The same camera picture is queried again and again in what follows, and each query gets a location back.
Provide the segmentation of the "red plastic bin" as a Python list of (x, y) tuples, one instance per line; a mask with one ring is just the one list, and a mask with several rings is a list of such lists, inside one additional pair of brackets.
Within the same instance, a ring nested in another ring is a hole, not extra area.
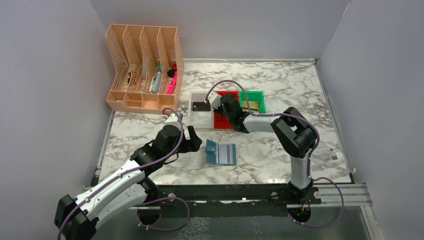
[[(216, 91), (218, 95), (226, 96), (226, 95), (232, 95), (236, 99), (236, 102), (240, 109), (242, 109), (240, 104), (240, 96), (239, 91)], [(216, 130), (234, 130), (234, 127), (231, 125), (229, 120), (224, 115), (224, 111), (222, 109), (222, 104), (219, 102), (215, 108), (213, 108), (213, 127)]]

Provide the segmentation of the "green plastic bin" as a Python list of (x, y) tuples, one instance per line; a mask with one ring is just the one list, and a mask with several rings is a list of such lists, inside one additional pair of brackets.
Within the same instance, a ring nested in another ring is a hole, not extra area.
[[(238, 94), (239, 94), (239, 104), (242, 107), (242, 101), (246, 101), (246, 98), (245, 98), (243, 91), (239, 91)], [(247, 98), (248, 98), (248, 102), (258, 102), (259, 103), (259, 112), (256, 112), (256, 113), (265, 114), (267, 112), (263, 91), (249, 90), (249, 91), (246, 91), (246, 95), (247, 95)]]

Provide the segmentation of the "white plastic bin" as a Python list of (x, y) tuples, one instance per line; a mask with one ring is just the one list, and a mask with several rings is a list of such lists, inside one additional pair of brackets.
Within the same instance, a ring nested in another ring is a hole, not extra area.
[(191, 91), (188, 102), (188, 124), (196, 129), (213, 129), (214, 112), (192, 111), (192, 102), (205, 102), (207, 91)]

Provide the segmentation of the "blue leather card holder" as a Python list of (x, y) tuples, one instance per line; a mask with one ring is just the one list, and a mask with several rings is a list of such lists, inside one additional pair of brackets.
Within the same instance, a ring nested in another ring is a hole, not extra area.
[(216, 166), (236, 166), (237, 151), (234, 143), (216, 143), (206, 140), (205, 161)]

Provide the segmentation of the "peach plastic file organizer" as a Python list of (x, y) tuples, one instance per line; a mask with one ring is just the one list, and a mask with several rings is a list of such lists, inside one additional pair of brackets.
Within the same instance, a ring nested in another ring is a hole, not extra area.
[[(111, 24), (106, 40), (115, 68), (115, 77), (106, 102), (116, 112), (161, 114), (164, 108), (177, 109), (185, 65), (176, 26)], [(150, 93), (152, 78), (161, 66), (158, 93)], [(172, 94), (168, 70), (175, 69), (178, 80)]]

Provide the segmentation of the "grey credit card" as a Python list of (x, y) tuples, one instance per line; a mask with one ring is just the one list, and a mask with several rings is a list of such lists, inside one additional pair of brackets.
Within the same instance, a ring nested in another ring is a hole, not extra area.
[(219, 144), (216, 163), (221, 166), (235, 166), (237, 164), (236, 145), (234, 143)]

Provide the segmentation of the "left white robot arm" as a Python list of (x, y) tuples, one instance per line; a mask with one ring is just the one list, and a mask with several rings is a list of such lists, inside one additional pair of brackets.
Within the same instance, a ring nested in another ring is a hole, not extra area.
[(75, 197), (62, 197), (54, 217), (57, 238), (90, 240), (103, 223), (130, 207), (160, 206), (158, 186), (149, 175), (173, 155), (200, 149), (203, 141), (194, 127), (187, 129), (189, 138), (178, 127), (165, 125), (154, 140), (136, 149), (112, 175)]

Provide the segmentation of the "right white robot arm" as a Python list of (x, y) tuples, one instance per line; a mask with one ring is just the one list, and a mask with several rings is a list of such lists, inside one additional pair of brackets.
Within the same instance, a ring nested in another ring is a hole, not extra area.
[(232, 94), (219, 95), (212, 91), (207, 101), (216, 113), (226, 117), (235, 131), (240, 133), (274, 133), (283, 149), (290, 155), (290, 194), (303, 199), (313, 186), (310, 177), (310, 156), (319, 140), (318, 131), (300, 112), (289, 107), (281, 114), (258, 114), (244, 111)]

